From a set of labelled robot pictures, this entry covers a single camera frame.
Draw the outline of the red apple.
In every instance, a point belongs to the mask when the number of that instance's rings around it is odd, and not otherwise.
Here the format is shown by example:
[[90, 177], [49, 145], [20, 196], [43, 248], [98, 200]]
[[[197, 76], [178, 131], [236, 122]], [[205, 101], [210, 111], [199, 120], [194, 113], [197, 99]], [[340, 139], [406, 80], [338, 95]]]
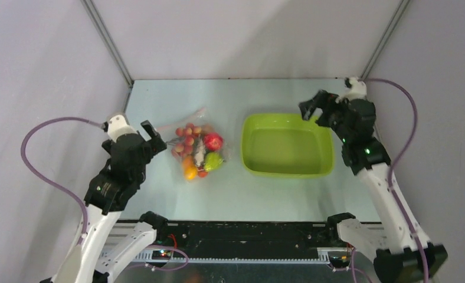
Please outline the red apple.
[[210, 151], [218, 151], [222, 148], [224, 140], [218, 133], [208, 133], [203, 138], [205, 147]]

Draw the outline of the green pear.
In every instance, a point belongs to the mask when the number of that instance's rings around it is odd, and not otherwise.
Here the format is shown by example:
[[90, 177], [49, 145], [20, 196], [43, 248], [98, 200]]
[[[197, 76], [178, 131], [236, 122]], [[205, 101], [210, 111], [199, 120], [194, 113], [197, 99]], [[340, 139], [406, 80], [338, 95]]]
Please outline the green pear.
[[204, 170], [210, 172], [221, 167], [224, 163], [224, 158], [218, 152], [210, 152], [205, 156]]

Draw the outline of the clear zip top bag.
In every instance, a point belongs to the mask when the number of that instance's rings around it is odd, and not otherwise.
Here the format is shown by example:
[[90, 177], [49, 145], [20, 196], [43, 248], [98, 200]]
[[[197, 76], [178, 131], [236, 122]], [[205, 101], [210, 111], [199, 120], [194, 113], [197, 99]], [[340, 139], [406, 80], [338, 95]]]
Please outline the clear zip top bag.
[[230, 146], [205, 107], [156, 129], [187, 182], [207, 177], [231, 159]]

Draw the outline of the green plastic bin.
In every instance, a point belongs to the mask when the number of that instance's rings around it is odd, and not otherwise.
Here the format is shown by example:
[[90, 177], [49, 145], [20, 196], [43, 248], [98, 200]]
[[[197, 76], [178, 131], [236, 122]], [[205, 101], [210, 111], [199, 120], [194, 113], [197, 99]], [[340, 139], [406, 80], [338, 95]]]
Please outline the green plastic bin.
[[255, 175], [318, 178], [335, 166], [332, 134], [298, 114], [257, 113], [245, 118], [241, 137], [244, 167]]

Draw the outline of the red chili pepper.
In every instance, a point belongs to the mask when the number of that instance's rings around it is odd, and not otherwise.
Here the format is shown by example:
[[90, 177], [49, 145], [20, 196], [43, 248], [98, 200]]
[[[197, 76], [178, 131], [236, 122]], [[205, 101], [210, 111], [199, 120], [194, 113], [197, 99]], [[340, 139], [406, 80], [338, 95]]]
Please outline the red chili pepper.
[[200, 177], [200, 178], [205, 178], [207, 175], [208, 175], [208, 172], [205, 171], [205, 170], [200, 170], [198, 172], [198, 177]]

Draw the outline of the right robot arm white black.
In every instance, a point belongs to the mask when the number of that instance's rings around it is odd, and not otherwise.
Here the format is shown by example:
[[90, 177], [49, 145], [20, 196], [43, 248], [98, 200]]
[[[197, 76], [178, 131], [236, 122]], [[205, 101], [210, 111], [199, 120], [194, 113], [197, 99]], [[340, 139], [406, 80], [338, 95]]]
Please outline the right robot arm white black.
[[447, 251], [432, 243], [401, 193], [394, 162], [374, 137], [374, 103], [320, 90], [299, 103], [299, 109], [304, 121], [317, 109], [322, 111], [315, 123], [333, 130], [342, 142], [343, 162], [368, 187], [383, 227], [378, 234], [351, 214], [340, 213], [328, 219], [327, 242], [332, 246], [346, 242], [357, 249], [373, 263], [380, 282], [428, 282], [447, 260]]

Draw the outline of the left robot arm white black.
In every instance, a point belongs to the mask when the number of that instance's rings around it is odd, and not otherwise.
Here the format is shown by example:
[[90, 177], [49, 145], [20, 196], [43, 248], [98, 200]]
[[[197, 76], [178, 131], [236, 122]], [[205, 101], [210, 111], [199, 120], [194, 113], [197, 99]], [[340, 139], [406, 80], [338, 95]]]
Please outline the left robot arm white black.
[[109, 233], [129, 200], [146, 179], [146, 165], [167, 145], [149, 121], [141, 122], [150, 139], [135, 130], [122, 115], [102, 125], [109, 139], [102, 147], [109, 154], [105, 165], [89, 183], [81, 202], [86, 219], [80, 222], [74, 244], [58, 271], [46, 282], [114, 282], [145, 247], [163, 245], [169, 238], [168, 220], [157, 213], [144, 213], [135, 230], [101, 258]]

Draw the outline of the grey toy fish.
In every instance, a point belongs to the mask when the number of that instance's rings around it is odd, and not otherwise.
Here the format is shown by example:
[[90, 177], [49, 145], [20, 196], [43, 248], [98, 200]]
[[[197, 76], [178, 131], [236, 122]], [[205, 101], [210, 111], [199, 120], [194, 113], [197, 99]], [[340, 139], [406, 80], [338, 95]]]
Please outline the grey toy fish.
[[203, 139], [198, 139], [193, 151], [193, 159], [196, 167], [201, 167], [205, 162], [206, 148]]

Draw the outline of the yellow orange mango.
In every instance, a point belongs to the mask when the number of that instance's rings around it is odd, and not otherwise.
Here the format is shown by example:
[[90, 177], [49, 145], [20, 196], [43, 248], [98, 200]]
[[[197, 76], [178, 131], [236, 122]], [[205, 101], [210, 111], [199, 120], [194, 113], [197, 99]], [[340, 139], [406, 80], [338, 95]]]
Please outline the yellow orange mango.
[[185, 157], [181, 162], [181, 167], [186, 180], [194, 180], [198, 176], [198, 168], [195, 166], [192, 156]]

